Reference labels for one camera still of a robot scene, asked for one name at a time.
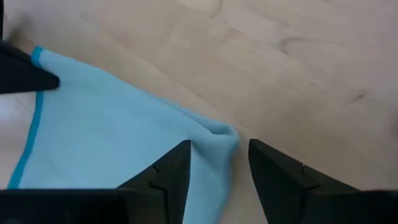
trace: light blue cloth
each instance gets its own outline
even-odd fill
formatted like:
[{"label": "light blue cloth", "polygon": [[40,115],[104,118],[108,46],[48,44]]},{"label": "light blue cloth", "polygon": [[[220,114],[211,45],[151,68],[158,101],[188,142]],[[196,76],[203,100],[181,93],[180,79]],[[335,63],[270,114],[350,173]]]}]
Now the light blue cloth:
[{"label": "light blue cloth", "polygon": [[191,139],[184,223],[218,222],[239,141],[231,126],[49,50],[36,48],[32,61],[60,77],[61,86],[37,93],[25,152],[10,189],[115,188]]}]

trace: cloth edge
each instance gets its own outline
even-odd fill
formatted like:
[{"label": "cloth edge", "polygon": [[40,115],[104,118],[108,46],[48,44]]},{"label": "cloth edge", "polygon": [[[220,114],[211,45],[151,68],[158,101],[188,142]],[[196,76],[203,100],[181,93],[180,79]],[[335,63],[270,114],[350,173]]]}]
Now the cloth edge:
[{"label": "cloth edge", "polygon": [[[34,49],[34,51],[32,52],[32,56],[31,56],[32,63],[36,67],[39,67],[39,68],[41,68],[39,59],[40,59],[40,54],[42,53],[42,51],[43,51],[42,47],[36,47]],[[40,117],[41,117],[42,108],[43,108],[43,99],[44,99],[43,91],[37,91],[36,92],[35,111],[33,114],[32,122],[30,124],[29,132],[27,135],[25,148],[24,148],[24,151],[22,152],[22,155],[21,155],[17,165],[16,165],[16,168],[14,169],[14,172],[11,175],[7,189],[17,189],[21,182],[25,166],[27,164],[27,161],[29,160],[30,155],[32,154],[34,141],[36,138],[37,130],[39,128]]]}]

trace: light wooden surface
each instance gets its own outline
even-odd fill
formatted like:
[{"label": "light wooden surface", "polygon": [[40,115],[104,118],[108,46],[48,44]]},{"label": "light wooden surface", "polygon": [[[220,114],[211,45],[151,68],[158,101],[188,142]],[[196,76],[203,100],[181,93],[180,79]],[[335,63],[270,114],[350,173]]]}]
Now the light wooden surface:
[{"label": "light wooden surface", "polygon": [[[396,10],[396,0],[6,1],[21,48],[43,45],[236,126],[223,223],[265,220],[249,138],[360,189],[398,189]],[[0,168],[21,153],[34,107],[32,95],[28,106],[13,97],[0,98]]]}]

